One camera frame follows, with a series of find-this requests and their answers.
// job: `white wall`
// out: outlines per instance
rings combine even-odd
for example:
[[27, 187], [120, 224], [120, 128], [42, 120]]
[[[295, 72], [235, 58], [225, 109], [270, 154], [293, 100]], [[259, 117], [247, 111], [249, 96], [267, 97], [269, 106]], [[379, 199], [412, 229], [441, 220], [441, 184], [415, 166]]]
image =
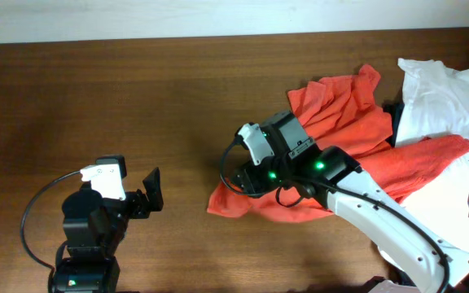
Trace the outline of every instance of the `white wall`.
[[469, 0], [0, 0], [0, 42], [469, 26]]

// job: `wood grain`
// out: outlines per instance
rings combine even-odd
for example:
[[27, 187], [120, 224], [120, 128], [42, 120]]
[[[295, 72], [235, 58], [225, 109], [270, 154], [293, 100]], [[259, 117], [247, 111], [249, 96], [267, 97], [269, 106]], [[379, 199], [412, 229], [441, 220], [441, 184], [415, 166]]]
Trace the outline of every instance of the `wood grain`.
[[[47, 270], [20, 246], [32, 194], [103, 154], [125, 155], [125, 188], [162, 172], [163, 212], [131, 221], [118, 289], [268, 292], [361, 284], [385, 275], [370, 240], [331, 216], [293, 225], [208, 215], [217, 162], [234, 131], [288, 107], [319, 77], [382, 74], [376, 102], [399, 98], [397, 58], [469, 66], [469, 28], [0, 45], [0, 292], [43, 292]], [[53, 262], [64, 240], [55, 187], [34, 207], [31, 248]]]

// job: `white bracket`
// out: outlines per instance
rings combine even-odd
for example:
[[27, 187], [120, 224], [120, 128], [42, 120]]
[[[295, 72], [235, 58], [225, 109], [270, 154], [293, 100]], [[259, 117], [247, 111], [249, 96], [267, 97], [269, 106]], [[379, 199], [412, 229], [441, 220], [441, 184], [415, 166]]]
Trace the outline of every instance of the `white bracket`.
[[258, 124], [250, 125], [247, 123], [243, 125], [238, 135], [242, 136], [243, 142], [251, 152], [252, 162], [255, 166], [261, 164], [265, 157], [274, 155], [273, 149]]
[[126, 199], [119, 164], [90, 165], [82, 168], [81, 174], [82, 181], [89, 181], [91, 189], [98, 191], [103, 199]]

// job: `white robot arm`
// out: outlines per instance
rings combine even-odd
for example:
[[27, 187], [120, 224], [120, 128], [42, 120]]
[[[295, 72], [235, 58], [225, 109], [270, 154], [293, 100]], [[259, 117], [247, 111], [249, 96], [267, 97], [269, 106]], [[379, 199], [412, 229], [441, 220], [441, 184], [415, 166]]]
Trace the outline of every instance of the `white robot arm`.
[[[420, 292], [469, 292], [469, 253], [411, 216], [344, 151], [335, 146], [320, 151], [291, 112], [280, 112], [261, 125], [244, 125], [228, 150], [238, 143], [250, 151], [252, 160], [235, 170], [229, 181], [221, 165], [221, 179], [230, 189], [260, 197], [295, 187], [302, 197], [316, 199], [366, 234]], [[390, 292], [414, 291], [391, 282], [381, 286]]]

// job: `white t-shirt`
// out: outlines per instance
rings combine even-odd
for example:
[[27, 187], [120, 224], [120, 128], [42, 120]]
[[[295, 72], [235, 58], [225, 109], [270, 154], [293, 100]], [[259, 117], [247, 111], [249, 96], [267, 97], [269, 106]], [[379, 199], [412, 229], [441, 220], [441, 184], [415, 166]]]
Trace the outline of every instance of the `white t-shirt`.
[[[469, 139], [469, 69], [456, 71], [441, 61], [399, 59], [405, 71], [405, 109], [396, 147], [459, 134]], [[469, 252], [469, 152], [402, 204], [425, 226]]]

